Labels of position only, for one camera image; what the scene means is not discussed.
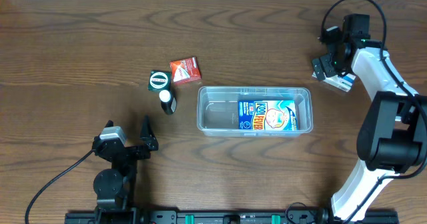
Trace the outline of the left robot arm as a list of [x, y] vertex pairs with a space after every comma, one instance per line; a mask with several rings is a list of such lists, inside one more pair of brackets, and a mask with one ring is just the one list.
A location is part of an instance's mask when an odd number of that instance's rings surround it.
[[159, 144], [151, 129], [149, 117], [142, 122], [141, 145], [125, 146], [127, 137], [120, 126], [108, 121], [102, 132], [94, 137], [95, 155], [110, 162], [111, 167], [97, 174], [93, 189], [97, 195], [95, 224], [136, 224], [141, 221], [140, 210], [133, 206], [137, 162], [149, 159]]

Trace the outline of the blue Kool Fever box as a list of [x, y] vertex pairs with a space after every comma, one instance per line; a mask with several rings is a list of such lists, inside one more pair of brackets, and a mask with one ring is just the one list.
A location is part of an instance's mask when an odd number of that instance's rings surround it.
[[238, 101], [239, 129], [256, 131], [297, 131], [295, 101]]

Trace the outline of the green Zam-Buk box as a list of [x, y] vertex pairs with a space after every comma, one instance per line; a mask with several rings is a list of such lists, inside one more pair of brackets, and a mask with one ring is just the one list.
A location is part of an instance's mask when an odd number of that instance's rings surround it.
[[171, 72], [152, 70], [149, 76], [147, 89], [153, 92], [170, 90]]

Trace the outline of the red Panadol box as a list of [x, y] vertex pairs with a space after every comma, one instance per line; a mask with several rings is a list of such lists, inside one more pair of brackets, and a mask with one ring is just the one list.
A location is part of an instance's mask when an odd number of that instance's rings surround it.
[[171, 78], [175, 85], [201, 80], [201, 72], [196, 57], [171, 61]]

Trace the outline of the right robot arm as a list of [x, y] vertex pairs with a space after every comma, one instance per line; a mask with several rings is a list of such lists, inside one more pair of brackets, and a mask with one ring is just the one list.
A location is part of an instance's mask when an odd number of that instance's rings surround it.
[[426, 167], [426, 97], [393, 66], [382, 41], [367, 33], [324, 31], [327, 55], [314, 60], [338, 75], [355, 74], [371, 98], [358, 133], [358, 161], [317, 223], [398, 223], [395, 211], [371, 211], [370, 204], [393, 180], [411, 179]]

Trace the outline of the white Panadol box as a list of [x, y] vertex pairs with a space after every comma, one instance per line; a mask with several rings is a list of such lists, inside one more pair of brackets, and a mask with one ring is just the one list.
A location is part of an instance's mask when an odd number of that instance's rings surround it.
[[353, 74], [347, 74], [344, 77], [339, 77], [337, 75], [333, 77], [326, 77], [323, 82], [341, 89], [342, 91], [349, 92], [354, 84], [356, 76]]

